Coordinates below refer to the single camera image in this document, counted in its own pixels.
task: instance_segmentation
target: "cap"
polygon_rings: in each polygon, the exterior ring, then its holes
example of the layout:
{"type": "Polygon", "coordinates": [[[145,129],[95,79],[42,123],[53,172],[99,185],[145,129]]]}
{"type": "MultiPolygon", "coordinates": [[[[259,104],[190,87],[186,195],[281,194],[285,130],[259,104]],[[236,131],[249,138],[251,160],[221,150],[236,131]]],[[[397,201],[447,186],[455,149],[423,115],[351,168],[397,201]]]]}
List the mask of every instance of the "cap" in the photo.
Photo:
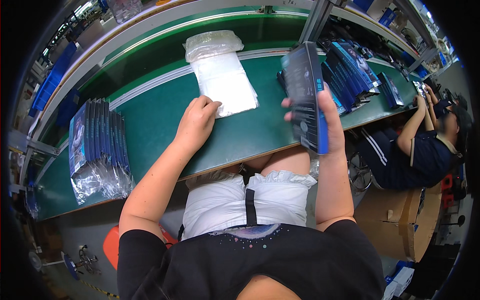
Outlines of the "cap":
{"type": "Polygon", "coordinates": [[[452,112],[456,115],[456,123],[460,128],[457,134],[456,149],[464,154],[468,131],[472,127],[472,118],[465,109],[456,105],[452,105],[452,112]]]}

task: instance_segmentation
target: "white shorts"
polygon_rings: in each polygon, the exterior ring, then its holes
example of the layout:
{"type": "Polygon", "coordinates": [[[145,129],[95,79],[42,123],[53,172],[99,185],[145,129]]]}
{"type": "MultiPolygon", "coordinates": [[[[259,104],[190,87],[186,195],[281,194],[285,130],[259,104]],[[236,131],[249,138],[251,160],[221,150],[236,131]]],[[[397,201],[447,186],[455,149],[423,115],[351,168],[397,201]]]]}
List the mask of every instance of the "white shorts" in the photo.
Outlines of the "white shorts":
{"type": "Polygon", "coordinates": [[[310,175],[272,171],[266,177],[255,174],[245,187],[239,174],[221,170],[188,179],[188,194],[182,239],[247,224],[245,190],[253,198],[257,223],[285,223],[305,226],[308,189],[317,181],[310,175]]]}

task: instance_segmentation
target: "black strap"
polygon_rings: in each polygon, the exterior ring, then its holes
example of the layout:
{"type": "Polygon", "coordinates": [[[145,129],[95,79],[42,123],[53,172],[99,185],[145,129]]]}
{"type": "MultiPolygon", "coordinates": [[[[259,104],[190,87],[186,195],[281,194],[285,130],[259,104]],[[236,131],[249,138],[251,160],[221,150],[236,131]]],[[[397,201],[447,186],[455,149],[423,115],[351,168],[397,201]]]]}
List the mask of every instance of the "black strap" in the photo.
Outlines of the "black strap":
{"type": "Polygon", "coordinates": [[[247,226],[257,226],[257,212],[253,203],[254,190],[247,189],[245,193],[245,211],[247,212],[247,226]]]}
{"type": "Polygon", "coordinates": [[[180,230],[179,230],[179,236],[177,236],[177,241],[181,241],[181,235],[183,234],[185,230],[185,226],[183,226],[183,224],[180,226],[180,230]]]}

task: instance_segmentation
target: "yellow floor tape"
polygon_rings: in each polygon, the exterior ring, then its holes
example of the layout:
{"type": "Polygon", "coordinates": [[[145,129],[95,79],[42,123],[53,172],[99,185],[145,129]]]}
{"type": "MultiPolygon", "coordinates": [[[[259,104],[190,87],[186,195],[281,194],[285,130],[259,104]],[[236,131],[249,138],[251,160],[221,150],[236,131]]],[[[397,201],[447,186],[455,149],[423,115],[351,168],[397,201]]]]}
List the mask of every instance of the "yellow floor tape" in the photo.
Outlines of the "yellow floor tape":
{"type": "Polygon", "coordinates": [[[86,282],[83,281],[83,280],[80,280],[80,281],[81,281],[82,283],[85,283],[85,284],[88,285],[89,287],[94,288],[94,289],[96,289],[97,291],[104,293],[104,294],[107,295],[109,298],[110,298],[110,297],[114,297],[114,298],[120,299],[120,297],[117,296],[117,295],[115,295],[115,294],[112,294],[112,293],[109,293],[109,292],[105,292],[104,290],[99,289],[99,288],[96,288],[96,287],[92,286],[91,284],[86,283],[86,282]]]}

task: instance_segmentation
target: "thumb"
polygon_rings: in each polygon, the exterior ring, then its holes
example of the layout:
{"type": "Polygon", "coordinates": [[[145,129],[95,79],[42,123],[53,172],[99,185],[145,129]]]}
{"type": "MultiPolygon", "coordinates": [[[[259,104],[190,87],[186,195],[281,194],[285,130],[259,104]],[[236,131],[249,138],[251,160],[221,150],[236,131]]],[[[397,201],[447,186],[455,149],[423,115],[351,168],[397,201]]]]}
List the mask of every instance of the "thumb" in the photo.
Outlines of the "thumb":
{"type": "Polygon", "coordinates": [[[336,104],[333,101],[332,94],[330,93],[330,89],[326,84],[324,85],[324,90],[321,92],[318,92],[317,98],[318,98],[318,106],[324,112],[325,121],[327,122],[329,129],[333,129],[333,130],[339,129],[343,131],[342,123],[340,122],[340,117],[336,109],[336,104]]]}
{"type": "Polygon", "coordinates": [[[210,117],[213,114],[215,114],[217,108],[219,108],[220,105],[222,105],[222,102],[220,101],[210,102],[204,107],[204,111],[207,114],[207,116],[210,117]]]}

